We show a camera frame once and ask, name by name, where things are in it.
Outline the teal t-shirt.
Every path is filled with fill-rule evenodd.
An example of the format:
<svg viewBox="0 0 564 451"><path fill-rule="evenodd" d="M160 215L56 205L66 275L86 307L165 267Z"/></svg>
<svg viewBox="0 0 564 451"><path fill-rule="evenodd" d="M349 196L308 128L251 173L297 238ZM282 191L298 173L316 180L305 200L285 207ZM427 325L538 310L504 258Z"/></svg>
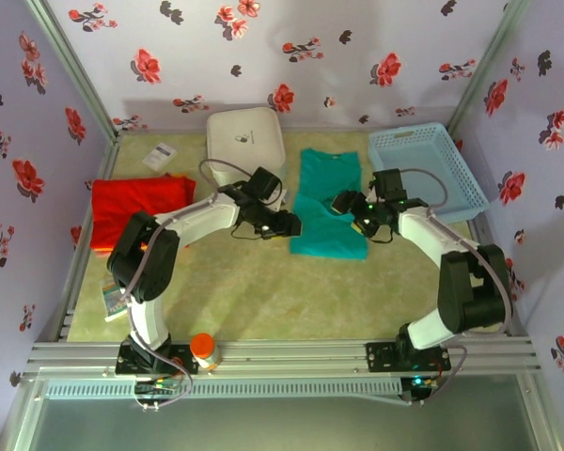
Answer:
<svg viewBox="0 0 564 451"><path fill-rule="evenodd" d="M361 165L355 152L332 154L312 148L301 152L293 212L302 222L302 231L290 240L292 254L355 260L367 257L366 239L353 229L353 216L332 210L337 195L359 192L361 181Z"/></svg>

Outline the light blue plastic basket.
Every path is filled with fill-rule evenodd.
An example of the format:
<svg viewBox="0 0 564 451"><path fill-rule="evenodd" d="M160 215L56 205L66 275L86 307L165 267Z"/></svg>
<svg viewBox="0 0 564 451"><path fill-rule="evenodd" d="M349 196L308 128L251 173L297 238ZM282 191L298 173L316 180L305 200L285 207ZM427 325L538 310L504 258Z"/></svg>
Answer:
<svg viewBox="0 0 564 451"><path fill-rule="evenodd" d="M489 201L440 123L400 127L368 136L374 172L399 169L407 194L433 206L445 223L470 221Z"/></svg>

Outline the white plastic case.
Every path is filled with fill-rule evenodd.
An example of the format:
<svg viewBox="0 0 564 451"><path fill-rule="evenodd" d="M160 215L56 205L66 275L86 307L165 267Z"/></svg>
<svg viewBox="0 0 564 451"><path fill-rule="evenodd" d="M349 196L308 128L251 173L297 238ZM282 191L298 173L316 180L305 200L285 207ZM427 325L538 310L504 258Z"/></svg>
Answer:
<svg viewBox="0 0 564 451"><path fill-rule="evenodd" d="M276 113L255 107L215 113L207 119L207 158L219 186L248 180L262 166L286 178L286 151Z"/></svg>

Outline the small white card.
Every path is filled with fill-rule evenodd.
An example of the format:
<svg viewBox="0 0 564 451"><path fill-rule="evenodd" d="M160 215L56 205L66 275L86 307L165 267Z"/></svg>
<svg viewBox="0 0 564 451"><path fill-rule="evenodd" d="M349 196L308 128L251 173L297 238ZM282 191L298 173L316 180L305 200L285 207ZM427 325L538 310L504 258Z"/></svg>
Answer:
<svg viewBox="0 0 564 451"><path fill-rule="evenodd" d="M167 166L177 154L178 152L171 146L160 143L144 157L142 164L157 172Z"/></svg>

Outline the red t-shirt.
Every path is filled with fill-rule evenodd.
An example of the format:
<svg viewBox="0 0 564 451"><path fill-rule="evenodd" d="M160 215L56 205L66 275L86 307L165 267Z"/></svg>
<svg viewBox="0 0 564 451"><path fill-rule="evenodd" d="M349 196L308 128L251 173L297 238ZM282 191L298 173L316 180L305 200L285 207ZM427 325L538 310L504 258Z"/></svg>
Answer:
<svg viewBox="0 0 564 451"><path fill-rule="evenodd" d="M133 214L156 215L187 207L194 203L195 192L196 182L185 176L94 181L90 248L112 251Z"/></svg>

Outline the orange capped bottle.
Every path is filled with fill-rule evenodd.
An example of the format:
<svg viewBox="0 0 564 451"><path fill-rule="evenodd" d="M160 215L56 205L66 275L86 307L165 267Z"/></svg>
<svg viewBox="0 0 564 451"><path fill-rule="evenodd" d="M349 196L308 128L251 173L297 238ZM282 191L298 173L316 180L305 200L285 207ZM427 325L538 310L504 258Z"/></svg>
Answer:
<svg viewBox="0 0 564 451"><path fill-rule="evenodd" d="M190 351L198 364L204 369L213 370L221 362L221 352L215 339L210 334L194 335L190 341Z"/></svg>

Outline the colourful printed booklet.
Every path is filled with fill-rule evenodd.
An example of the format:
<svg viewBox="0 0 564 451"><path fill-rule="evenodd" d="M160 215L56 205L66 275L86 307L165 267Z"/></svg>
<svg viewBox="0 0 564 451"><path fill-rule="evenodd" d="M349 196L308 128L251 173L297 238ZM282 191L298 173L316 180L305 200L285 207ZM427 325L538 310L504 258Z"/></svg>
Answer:
<svg viewBox="0 0 564 451"><path fill-rule="evenodd" d="M105 309L104 320L110 322L125 315L126 303L122 300L122 291L111 276L101 280L101 294Z"/></svg>

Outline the aluminium mounting rail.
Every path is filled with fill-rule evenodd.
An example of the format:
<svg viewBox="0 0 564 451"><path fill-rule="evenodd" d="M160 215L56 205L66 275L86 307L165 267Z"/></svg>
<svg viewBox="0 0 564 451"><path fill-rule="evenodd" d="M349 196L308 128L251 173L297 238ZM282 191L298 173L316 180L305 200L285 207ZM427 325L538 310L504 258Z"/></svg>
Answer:
<svg viewBox="0 0 564 451"><path fill-rule="evenodd" d="M221 363L200 368L197 379L329 379L376 378L366 361L364 340L249 340L221 342ZM467 349L460 376L539 374L541 364L529 338L504 336L463 338L446 351L455 366ZM35 379L113 380L119 344L52 342L32 347L22 371Z"/></svg>

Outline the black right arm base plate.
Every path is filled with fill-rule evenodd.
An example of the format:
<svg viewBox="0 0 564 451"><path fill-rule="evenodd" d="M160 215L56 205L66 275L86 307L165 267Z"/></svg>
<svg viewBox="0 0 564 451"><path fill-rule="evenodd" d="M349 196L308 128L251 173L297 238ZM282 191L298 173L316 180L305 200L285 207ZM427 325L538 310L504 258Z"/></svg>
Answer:
<svg viewBox="0 0 564 451"><path fill-rule="evenodd" d="M404 350L397 342L369 342L365 345L370 373L446 372L451 363L446 350L434 347L425 350Z"/></svg>

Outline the aluminium frame post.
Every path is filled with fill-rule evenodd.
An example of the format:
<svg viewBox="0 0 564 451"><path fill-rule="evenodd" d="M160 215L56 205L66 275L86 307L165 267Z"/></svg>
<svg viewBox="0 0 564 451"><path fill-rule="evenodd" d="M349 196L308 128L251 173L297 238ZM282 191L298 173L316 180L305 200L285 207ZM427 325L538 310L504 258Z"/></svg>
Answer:
<svg viewBox="0 0 564 451"><path fill-rule="evenodd" d="M82 96L89 111L111 143L118 140L118 132L112 124L102 100L64 29L47 0L23 0L55 50L55 53Z"/></svg>
<svg viewBox="0 0 564 451"><path fill-rule="evenodd" d="M534 0L507 0L502 19L496 27L485 52L478 62L478 68L446 126L447 132L450 135L455 135L459 131L486 77L491 73L496 60L502 54L505 47L509 45L526 10L533 2Z"/></svg>

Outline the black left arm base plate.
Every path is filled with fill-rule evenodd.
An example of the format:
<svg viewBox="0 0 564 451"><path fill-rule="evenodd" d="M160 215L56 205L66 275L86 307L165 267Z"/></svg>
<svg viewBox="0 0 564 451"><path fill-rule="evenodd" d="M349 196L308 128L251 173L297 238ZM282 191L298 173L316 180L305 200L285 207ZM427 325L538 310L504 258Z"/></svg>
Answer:
<svg viewBox="0 0 564 451"><path fill-rule="evenodd" d="M171 338L168 337L155 352L177 365L183 366L191 375L198 373L198 362L194 360L188 344L173 344ZM119 346L115 369L118 376L176 375L179 372L176 367L164 363L144 350L130 336Z"/></svg>

